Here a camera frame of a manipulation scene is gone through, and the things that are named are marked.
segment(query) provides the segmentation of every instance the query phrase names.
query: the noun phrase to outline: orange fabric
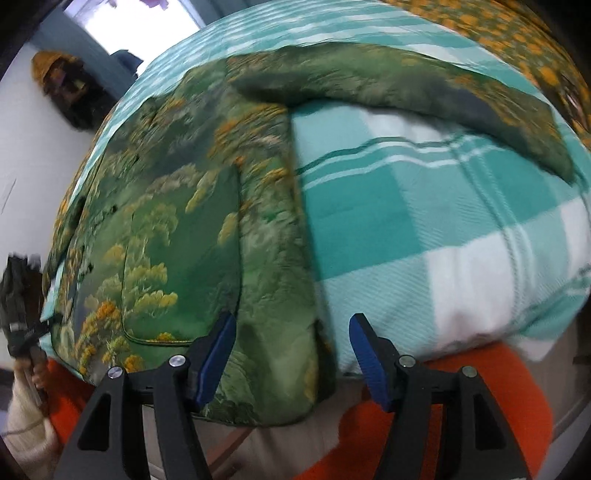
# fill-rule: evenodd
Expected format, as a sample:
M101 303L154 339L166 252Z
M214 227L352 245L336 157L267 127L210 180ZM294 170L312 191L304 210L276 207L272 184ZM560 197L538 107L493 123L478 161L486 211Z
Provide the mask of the orange fabric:
M531 475L535 476L551 442L552 412L519 357L506 345L494 343L428 365L450 372L464 365L476 367L511 425ZM434 478L442 413L440 406L433 407L421 480ZM391 423L392 414L384 413L372 401L350 408L340 421L336 448L294 480L371 480Z
M95 388L75 377L55 360L50 359L47 368L49 419L60 443L65 445Z

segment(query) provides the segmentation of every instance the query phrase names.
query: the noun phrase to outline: teal plaid blanket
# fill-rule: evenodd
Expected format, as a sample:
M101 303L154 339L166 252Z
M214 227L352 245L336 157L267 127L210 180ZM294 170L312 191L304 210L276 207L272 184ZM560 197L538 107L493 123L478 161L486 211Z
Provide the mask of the teal plaid blanket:
M325 41L417 51L546 101L473 41L400 9L373 0L275 0L154 60L117 105L73 197L123 121L188 69ZM320 315L341 371L358 371L348 341L356 312L401 351L423 358L499 338L532 358L549 350L591 287L591 158L554 116L575 163L572 185L450 122L333 102L293 115Z

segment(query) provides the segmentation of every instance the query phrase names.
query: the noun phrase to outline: metal screw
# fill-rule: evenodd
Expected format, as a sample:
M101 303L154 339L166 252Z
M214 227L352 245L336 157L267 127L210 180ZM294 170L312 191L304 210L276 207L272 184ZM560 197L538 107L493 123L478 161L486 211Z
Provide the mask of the metal screw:
M462 373L466 375L468 378L474 378L478 375L476 368L474 368L471 365L466 365L465 367L462 367Z
M187 361L187 359L183 355L175 355L175 356L170 357L168 364L171 367L180 367L181 365L184 365L184 363L186 361Z
M410 355L403 355L398 359L398 363L406 368L414 367L417 364L417 361L414 359L413 356Z
M121 367L111 367L109 368L107 375L109 375L109 378L119 378L123 375L123 369Z

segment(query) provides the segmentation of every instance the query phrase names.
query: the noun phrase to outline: yellow knit hat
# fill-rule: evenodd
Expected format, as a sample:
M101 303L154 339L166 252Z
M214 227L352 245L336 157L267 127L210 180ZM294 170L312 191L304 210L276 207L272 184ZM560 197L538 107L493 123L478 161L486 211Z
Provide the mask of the yellow knit hat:
M59 59L75 61L76 57L59 51L47 50L39 51L33 56L33 59L31 60L31 74L41 88L43 88L43 79L45 78L45 75L47 75L47 72L49 72L49 69L56 60Z

